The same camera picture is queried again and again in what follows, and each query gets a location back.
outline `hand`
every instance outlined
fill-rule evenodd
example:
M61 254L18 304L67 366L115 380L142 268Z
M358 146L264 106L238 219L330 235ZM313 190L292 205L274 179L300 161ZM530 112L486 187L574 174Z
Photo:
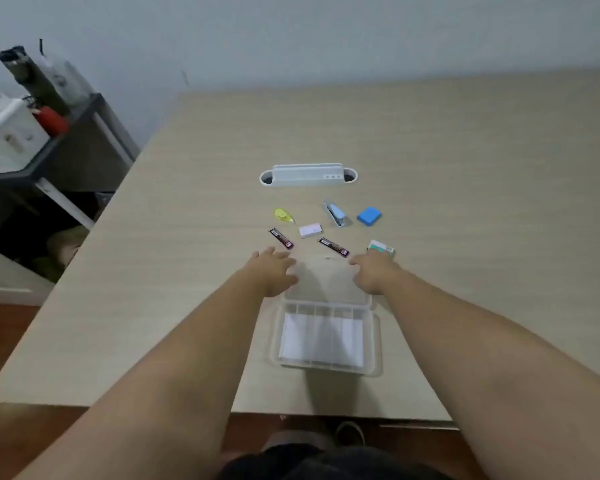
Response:
M287 270L296 263L288 257L288 252L275 253L270 247L263 252L254 252L243 266L250 279L262 285L266 297L277 296L298 282L295 274L287 274Z
M369 294L384 294L386 287L397 279L402 268L391 259L391 255L376 249L353 256L349 264L360 266L360 272L353 279L360 290Z

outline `gray wall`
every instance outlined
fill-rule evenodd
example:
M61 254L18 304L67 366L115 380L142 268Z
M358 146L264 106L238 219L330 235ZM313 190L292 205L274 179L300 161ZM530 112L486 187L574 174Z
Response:
M600 0L0 0L0 49L38 37L142 146L187 87L597 67Z

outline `white desk organizer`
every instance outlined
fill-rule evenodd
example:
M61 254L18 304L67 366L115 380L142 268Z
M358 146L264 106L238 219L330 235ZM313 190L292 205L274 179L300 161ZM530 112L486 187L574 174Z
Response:
M260 174L260 183L266 187L342 185L352 184L357 179L358 172L344 168L342 163L275 165Z
M341 258L324 257L298 263L292 272L299 281L281 300L271 361L379 376L379 322L371 312L371 295L353 282L356 268Z

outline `transparent storage box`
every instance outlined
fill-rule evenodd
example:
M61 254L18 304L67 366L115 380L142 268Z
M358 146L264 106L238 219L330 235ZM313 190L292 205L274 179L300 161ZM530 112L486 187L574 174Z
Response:
M381 373L380 333L372 297L353 282L357 268L340 257L313 258L281 300L270 359L287 367L366 376Z

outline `floor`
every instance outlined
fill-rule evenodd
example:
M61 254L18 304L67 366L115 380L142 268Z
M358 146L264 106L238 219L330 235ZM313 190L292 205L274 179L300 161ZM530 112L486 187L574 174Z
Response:
M37 311L34 306L0 305L0 369ZM0 404L0 480L16 476L85 411L80 407ZM389 451L405 462L428 464L458 480L486 478L457 431L387 428L378 420L356 421L368 445ZM223 453L237 456L257 452L282 425L283 419L276 415L232 414Z

